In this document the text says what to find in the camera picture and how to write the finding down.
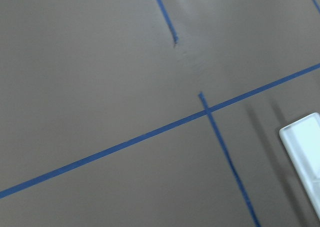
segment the gray surface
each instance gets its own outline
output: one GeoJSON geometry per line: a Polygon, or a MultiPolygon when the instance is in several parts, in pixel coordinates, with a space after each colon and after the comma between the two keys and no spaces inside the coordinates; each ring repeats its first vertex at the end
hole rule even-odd
{"type": "MultiPolygon", "coordinates": [[[[320,62],[311,0],[0,0],[0,189],[320,62]]],[[[320,226],[277,134],[318,71],[215,116],[264,227],[320,226]]],[[[0,200],[0,225],[253,226],[205,118],[0,200]]]]}

